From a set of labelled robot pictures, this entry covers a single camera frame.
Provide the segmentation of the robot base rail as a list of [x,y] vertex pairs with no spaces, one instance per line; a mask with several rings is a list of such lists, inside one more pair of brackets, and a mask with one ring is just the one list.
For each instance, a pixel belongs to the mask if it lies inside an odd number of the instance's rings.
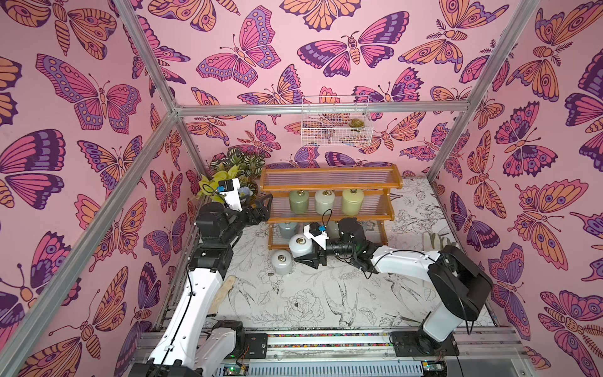
[[430,356],[411,348],[412,328],[249,331],[241,357],[218,361],[215,376],[536,376],[510,328],[458,329]]

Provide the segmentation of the pale yellow-green tea canister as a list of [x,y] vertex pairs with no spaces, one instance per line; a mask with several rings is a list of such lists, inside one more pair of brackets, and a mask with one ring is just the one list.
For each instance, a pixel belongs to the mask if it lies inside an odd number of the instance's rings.
[[364,191],[348,188],[342,191],[342,213],[353,217],[360,213],[364,202]]

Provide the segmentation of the white tea canister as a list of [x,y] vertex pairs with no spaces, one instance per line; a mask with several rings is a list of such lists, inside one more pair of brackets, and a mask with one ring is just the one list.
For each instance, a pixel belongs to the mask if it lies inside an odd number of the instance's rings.
[[271,257],[271,264],[277,275],[286,276],[293,270],[294,259],[289,251],[274,251]]
[[289,249],[294,259],[311,254],[314,251],[313,241],[304,234],[295,234],[289,240]]

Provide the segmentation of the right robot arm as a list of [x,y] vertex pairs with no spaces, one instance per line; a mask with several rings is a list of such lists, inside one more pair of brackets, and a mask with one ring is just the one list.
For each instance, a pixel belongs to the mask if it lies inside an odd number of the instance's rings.
[[366,278],[396,274],[426,281],[440,298],[416,331],[395,331],[390,336],[399,357],[457,356],[454,332],[460,325],[468,331],[478,319],[493,289],[487,276],[465,253],[447,245],[440,251],[395,249],[373,243],[356,218],[339,221],[339,237],[330,240],[327,228],[317,222],[290,238],[295,262],[317,269],[334,255],[360,270]]

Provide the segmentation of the cream tea canister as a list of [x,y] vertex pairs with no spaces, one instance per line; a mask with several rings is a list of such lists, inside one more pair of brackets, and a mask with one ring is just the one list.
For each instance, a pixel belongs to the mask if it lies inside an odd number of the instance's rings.
[[323,215],[326,211],[334,207],[336,195],[332,190],[319,190],[315,193],[315,211],[318,215]]

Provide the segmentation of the sage green tea canister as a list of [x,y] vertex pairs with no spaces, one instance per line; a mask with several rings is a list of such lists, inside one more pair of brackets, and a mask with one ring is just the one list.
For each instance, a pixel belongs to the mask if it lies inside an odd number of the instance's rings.
[[296,215],[304,215],[309,208],[309,193],[305,190],[295,190],[289,193],[291,211]]

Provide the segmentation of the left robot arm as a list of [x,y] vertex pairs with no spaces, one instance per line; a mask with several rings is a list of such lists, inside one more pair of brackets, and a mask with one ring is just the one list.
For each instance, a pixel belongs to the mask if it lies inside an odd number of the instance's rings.
[[144,363],[135,363],[130,376],[213,376],[245,340],[243,325],[215,325],[205,342],[200,338],[211,304],[226,280],[233,249],[243,230],[270,219],[273,195],[259,197],[241,210],[211,202],[199,209],[195,225],[201,244],[189,257],[180,302],[158,345]]

